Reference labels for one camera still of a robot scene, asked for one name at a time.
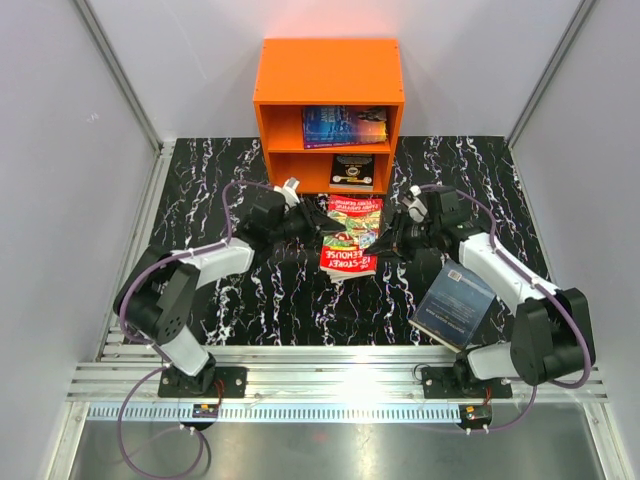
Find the red Treehouse book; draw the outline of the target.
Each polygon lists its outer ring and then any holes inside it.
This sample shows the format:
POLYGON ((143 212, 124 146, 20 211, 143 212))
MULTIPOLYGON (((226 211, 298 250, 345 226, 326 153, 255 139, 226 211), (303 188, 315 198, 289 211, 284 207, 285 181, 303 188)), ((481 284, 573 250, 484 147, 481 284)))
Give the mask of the red Treehouse book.
POLYGON ((376 273, 377 258, 364 251, 379 237, 383 205, 381 198, 329 197, 328 217, 344 226, 323 239, 320 269, 333 283, 376 273))

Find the black book with white text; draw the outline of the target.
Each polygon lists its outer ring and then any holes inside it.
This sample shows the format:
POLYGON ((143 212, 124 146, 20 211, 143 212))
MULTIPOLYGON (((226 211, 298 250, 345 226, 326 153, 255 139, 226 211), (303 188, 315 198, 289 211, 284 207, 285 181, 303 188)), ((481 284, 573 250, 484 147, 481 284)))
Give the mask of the black book with white text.
POLYGON ((371 191, 374 186, 373 154, 335 154, 329 178, 331 188, 371 191))

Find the dark blue book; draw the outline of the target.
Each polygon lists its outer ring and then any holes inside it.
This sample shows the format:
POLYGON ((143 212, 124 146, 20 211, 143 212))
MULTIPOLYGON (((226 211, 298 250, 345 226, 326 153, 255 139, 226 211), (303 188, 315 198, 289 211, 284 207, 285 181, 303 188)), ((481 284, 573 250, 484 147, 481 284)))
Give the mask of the dark blue book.
POLYGON ((476 274, 448 259, 409 324, 455 353, 463 351, 496 299, 476 274))

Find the purple paperback book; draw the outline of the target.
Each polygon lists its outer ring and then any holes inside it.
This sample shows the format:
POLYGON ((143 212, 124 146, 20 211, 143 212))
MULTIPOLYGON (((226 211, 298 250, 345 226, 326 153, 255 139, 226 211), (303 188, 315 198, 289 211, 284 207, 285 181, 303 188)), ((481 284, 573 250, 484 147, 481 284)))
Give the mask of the purple paperback book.
POLYGON ((365 149, 388 150, 390 148, 390 144, 388 140, 385 140, 382 142, 374 142, 374 143, 304 141, 303 148, 305 150, 330 149, 330 148, 347 149, 347 150, 365 150, 365 149))

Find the Jane Eyre book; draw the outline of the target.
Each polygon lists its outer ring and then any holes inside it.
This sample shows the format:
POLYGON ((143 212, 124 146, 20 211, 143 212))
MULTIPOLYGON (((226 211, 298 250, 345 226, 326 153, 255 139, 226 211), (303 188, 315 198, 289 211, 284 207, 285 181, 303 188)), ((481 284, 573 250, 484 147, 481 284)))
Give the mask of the Jane Eyre book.
POLYGON ((305 148, 381 143, 388 136, 387 110, 382 106, 307 106, 302 130, 305 148))

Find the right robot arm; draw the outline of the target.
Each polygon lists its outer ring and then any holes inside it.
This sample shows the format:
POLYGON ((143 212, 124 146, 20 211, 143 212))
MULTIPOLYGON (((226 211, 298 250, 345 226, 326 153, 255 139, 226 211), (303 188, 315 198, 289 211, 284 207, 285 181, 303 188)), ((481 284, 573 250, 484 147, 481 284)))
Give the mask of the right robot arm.
POLYGON ((510 341, 458 353, 452 376, 461 395, 475 397, 497 379, 581 388, 596 361, 586 296, 524 265, 498 240, 491 210, 479 204, 488 220, 473 218, 461 204, 466 197, 451 186, 412 186, 366 254, 411 261, 420 249, 436 249, 476 274, 508 307, 515 318, 510 341))

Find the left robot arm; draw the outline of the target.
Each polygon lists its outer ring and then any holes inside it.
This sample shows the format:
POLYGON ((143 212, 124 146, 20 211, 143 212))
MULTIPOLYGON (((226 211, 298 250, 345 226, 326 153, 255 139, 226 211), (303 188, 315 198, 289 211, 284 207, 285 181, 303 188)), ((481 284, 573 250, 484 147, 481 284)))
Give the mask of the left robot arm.
POLYGON ((203 397, 223 389, 214 356, 187 325, 197 290, 261 265, 281 242, 345 231, 300 197, 298 185, 290 178, 281 186, 263 186, 244 218, 228 222, 217 242, 183 250, 148 246, 121 286, 113 312, 123 335, 156 351, 167 379, 180 379, 179 392, 203 397))

